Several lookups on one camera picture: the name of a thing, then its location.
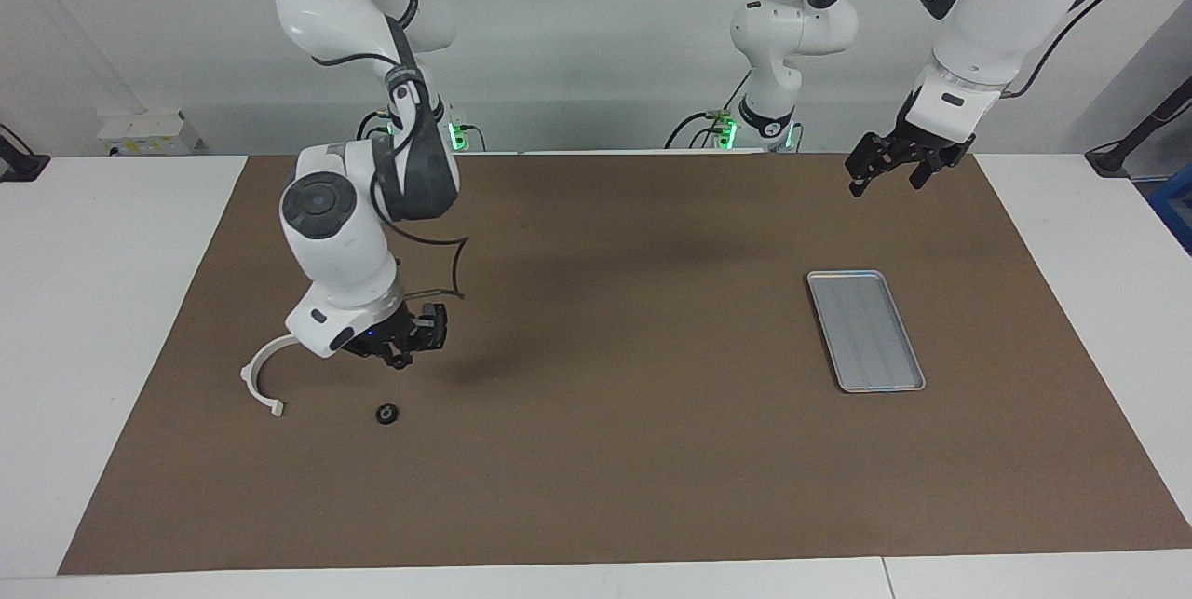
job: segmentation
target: brown surface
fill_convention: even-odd
[[[274,419],[237,374],[306,286],[290,163],[248,163],[62,573],[1192,547],[971,161],[852,200],[838,156],[467,158],[417,229],[473,237],[446,351],[287,349]],[[926,391],[837,389],[817,268],[886,273]]]

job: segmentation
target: gray tray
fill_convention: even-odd
[[[880,272],[813,272],[807,285],[844,391],[915,392],[926,386]]]

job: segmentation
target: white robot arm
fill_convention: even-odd
[[[319,357],[346,349],[402,369],[412,352],[446,341],[443,306],[426,306],[421,318],[405,306],[383,221],[430,220],[459,192],[436,125],[442,99],[414,57],[415,43],[423,51],[451,44],[451,13],[427,0],[275,1],[286,35],[316,62],[359,63],[381,81],[396,129],[299,155],[279,217],[311,286],[286,327]]]
[[[737,49],[750,75],[735,104],[747,145],[778,149],[787,141],[802,86],[797,56],[846,50],[857,37],[857,11],[849,0],[758,0],[741,5],[732,23]]]
[[[884,137],[868,133],[849,156],[852,195],[904,163],[918,163],[911,174],[915,188],[957,166],[975,139],[977,123],[1007,98],[1006,88],[1026,57],[1084,0],[920,1],[942,21],[940,33],[894,131]]]

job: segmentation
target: electrical box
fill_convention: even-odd
[[[204,154],[207,145],[180,110],[110,117],[99,131],[108,156]]]

